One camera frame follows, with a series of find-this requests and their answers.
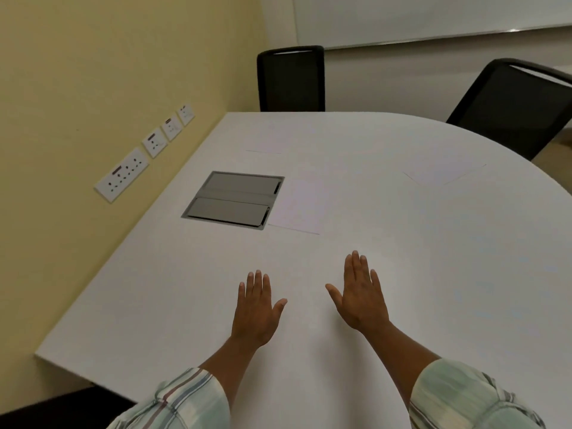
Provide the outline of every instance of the chair frame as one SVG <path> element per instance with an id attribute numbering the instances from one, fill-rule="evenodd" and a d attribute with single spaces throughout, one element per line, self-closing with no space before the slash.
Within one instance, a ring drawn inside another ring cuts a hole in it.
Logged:
<path id="1" fill-rule="evenodd" d="M 285 54 L 287 52 L 313 52 L 318 60 L 318 111 L 325 111 L 325 69 L 324 69 L 324 47 L 321 46 L 297 46 L 281 49 L 270 49 L 261 52 L 256 58 L 256 68 L 258 73 L 258 95 L 260 100 L 260 111 L 268 111 L 266 99 L 266 78 L 264 76 L 264 65 L 262 60 L 269 55 Z"/>
<path id="2" fill-rule="evenodd" d="M 541 64 L 526 62 L 524 60 L 519 60 L 519 59 L 512 59 L 512 58 L 496 59 L 490 62 L 487 66 L 485 66 L 481 74 L 477 77 L 475 82 L 468 89 L 467 93 L 465 93 L 465 96 L 463 96 L 457 107 L 451 113 L 451 115 L 447 119 L 447 123 L 451 125 L 458 125 L 462 117 L 465 115 L 467 110 L 472 105 L 476 96 L 481 92 L 481 89 L 486 85 L 487 81 L 489 81 L 489 79 L 499 66 L 521 67 L 523 69 L 547 75 L 548 77 L 552 77 L 554 79 L 568 83 L 572 87 L 572 75 L 568 75 L 565 72 L 561 72 L 556 69 L 552 69 L 550 67 L 542 66 Z M 539 78 L 529 72 L 526 71 L 521 71 L 521 72 L 531 77 Z M 572 119 L 572 100 L 568 105 L 568 107 L 566 107 L 561 112 L 561 114 L 558 115 L 554 123 L 545 131 L 545 135 L 542 138 L 540 138 L 538 142 L 539 148 L 538 150 L 536 150 L 534 156 L 538 155 L 538 153 L 542 149 L 544 149 L 548 143 L 550 143 L 550 141 L 566 126 L 566 124 L 570 121 L 570 119 Z"/>

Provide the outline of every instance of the table top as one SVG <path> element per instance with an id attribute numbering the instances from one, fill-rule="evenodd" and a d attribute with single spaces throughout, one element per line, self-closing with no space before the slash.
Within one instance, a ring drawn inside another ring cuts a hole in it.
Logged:
<path id="1" fill-rule="evenodd" d="M 283 142 L 282 153 L 248 151 Z M 404 174 L 461 148 L 486 165 L 443 186 Z M 320 178 L 321 234 L 181 218 L 213 170 Z M 518 392 L 548 426 L 568 421 L 572 197 L 534 165 L 469 131 L 389 113 L 229 113 L 117 248 L 37 354 L 139 401 L 202 363 L 231 331 L 249 271 L 288 298 L 233 409 L 237 428 L 408 427 L 367 342 L 324 284 L 368 256 L 392 321 L 447 358 Z"/>

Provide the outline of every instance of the whiteboard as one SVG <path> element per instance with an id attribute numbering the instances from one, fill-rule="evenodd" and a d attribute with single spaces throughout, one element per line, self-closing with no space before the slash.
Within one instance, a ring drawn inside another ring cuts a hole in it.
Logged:
<path id="1" fill-rule="evenodd" d="M 294 0 L 300 45 L 410 42 L 572 24 L 572 0 Z"/>

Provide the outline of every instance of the chair backrest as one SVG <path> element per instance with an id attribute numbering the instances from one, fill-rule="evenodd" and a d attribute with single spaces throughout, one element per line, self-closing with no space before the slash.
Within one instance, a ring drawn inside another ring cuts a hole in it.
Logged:
<path id="1" fill-rule="evenodd" d="M 572 118 L 572 75 L 516 59 L 489 63 L 447 123 L 533 159 Z"/>
<path id="2" fill-rule="evenodd" d="M 256 64 L 260 111 L 325 111 L 323 47 L 272 49 Z"/>

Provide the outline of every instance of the striped sleeve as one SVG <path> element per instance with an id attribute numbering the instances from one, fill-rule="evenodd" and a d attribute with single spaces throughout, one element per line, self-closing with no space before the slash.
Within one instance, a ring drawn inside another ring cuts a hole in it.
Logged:
<path id="1" fill-rule="evenodd" d="M 493 378 L 444 359 L 419 375 L 409 414 L 413 429 L 545 429 L 534 411 Z"/>
<path id="2" fill-rule="evenodd" d="M 229 429 L 223 388 L 209 372 L 192 368 L 161 383 L 154 397 L 121 414 L 108 429 Z"/>

